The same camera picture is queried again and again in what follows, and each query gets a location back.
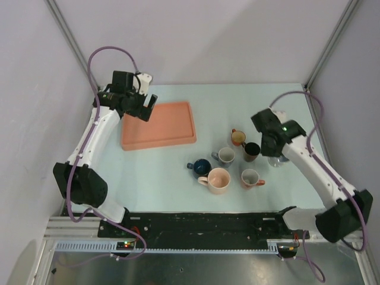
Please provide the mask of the clear glass mug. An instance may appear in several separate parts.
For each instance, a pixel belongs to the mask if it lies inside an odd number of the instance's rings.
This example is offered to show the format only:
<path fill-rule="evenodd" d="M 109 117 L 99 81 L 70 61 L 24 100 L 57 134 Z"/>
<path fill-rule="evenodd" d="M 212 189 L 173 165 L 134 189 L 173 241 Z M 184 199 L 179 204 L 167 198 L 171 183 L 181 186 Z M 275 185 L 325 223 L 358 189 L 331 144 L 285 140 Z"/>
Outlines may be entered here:
<path fill-rule="evenodd" d="M 272 167 L 282 167 L 284 164 L 288 163 L 290 160 L 284 156 L 280 157 L 268 157 L 268 163 Z"/>

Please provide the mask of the brown mug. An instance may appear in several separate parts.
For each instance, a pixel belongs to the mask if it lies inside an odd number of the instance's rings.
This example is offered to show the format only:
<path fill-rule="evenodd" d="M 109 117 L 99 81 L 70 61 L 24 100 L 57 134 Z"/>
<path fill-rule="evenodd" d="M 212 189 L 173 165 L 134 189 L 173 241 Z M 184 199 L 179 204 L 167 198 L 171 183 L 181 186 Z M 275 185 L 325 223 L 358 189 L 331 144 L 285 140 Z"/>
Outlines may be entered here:
<path fill-rule="evenodd" d="M 260 154 L 261 149 L 255 142 L 242 143 L 243 147 L 243 159 L 246 162 L 254 161 Z"/>

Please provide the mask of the orange mug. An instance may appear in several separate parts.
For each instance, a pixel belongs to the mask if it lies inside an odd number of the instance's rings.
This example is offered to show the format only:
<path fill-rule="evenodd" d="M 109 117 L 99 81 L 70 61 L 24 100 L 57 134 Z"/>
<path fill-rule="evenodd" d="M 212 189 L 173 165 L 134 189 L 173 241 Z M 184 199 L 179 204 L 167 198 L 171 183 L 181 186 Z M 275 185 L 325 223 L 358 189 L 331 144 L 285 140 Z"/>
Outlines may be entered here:
<path fill-rule="evenodd" d="M 246 135 L 241 130 L 232 129 L 231 141 L 234 146 L 240 146 L 246 140 Z"/>

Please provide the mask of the small pink mug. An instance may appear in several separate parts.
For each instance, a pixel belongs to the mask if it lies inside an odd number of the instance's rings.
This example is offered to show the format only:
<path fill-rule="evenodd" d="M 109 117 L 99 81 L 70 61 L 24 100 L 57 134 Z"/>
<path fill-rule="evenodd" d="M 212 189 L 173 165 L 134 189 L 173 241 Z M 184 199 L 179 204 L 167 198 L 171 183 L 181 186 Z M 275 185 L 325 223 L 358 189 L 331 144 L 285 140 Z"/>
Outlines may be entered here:
<path fill-rule="evenodd" d="M 254 169 L 245 169 L 241 173 L 240 180 L 243 189 L 265 185 L 265 180 L 260 179 L 259 173 Z"/>

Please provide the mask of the grey blue mug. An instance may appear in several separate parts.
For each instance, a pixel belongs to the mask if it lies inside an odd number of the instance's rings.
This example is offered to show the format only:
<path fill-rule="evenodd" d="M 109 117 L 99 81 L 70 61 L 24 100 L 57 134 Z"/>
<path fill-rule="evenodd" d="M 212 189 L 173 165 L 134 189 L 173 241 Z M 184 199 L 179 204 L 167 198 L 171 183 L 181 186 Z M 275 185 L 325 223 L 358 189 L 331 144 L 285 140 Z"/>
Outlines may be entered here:
<path fill-rule="evenodd" d="M 228 168 L 235 160 L 235 152 L 230 147 L 223 147 L 218 152 L 213 151 L 211 156 L 223 168 Z"/>

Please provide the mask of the large peach mug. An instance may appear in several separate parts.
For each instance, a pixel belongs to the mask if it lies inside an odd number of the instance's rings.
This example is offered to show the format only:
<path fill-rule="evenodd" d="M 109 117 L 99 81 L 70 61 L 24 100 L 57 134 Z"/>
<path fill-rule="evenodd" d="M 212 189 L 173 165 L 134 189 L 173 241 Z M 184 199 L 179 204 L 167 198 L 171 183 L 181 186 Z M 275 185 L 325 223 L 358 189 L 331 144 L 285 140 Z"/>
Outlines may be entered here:
<path fill-rule="evenodd" d="M 218 167 L 211 170 L 207 177 L 199 177 L 197 181 L 206 186 L 212 194 L 222 195 L 227 192 L 231 177 L 226 169 Z"/>

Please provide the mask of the dark blue mug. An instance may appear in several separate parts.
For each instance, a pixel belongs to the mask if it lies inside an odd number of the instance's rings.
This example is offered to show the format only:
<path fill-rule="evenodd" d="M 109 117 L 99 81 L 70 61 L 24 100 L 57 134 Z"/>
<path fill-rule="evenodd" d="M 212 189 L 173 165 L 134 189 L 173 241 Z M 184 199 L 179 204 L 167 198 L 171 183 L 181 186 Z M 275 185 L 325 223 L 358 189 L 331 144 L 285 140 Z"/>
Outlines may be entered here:
<path fill-rule="evenodd" d="M 211 163 L 207 159 L 198 159 L 193 163 L 187 163 L 186 168 L 192 171 L 195 179 L 207 177 L 212 170 Z"/>

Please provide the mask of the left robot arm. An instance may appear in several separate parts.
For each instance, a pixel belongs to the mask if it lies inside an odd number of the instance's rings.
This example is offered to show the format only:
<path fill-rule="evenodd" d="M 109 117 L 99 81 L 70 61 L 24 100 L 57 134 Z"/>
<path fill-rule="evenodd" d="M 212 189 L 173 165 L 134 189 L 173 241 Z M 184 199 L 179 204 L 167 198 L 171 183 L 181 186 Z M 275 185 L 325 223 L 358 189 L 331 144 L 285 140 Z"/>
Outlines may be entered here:
<path fill-rule="evenodd" d="M 119 237 L 131 232 L 132 223 L 124 217 L 125 207 L 109 195 L 108 185 L 96 169 L 112 131 L 124 115 L 149 121 L 157 101 L 156 95 L 146 99 L 152 80 L 146 73 L 114 71 L 112 82 L 95 95 L 89 123 L 75 150 L 66 162 L 53 167 L 66 205 L 83 205 L 112 221 L 110 228 Z"/>

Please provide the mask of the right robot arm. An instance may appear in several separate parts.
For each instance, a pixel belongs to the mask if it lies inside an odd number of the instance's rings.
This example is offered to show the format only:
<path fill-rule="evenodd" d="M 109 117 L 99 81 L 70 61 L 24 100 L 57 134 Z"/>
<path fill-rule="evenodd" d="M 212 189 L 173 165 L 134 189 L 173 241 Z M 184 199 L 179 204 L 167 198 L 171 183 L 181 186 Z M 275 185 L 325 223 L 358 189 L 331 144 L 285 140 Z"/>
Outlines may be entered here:
<path fill-rule="evenodd" d="M 327 241 L 343 240 L 368 222 L 373 203 L 371 193 L 366 189 L 358 191 L 343 179 L 318 154 L 296 121 L 281 121 L 270 108 L 258 112 L 251 120 L 262 134 L 261 154 L 290 160 L 316 190 L 326 210 L 315 216 L 315 224 Z"/>

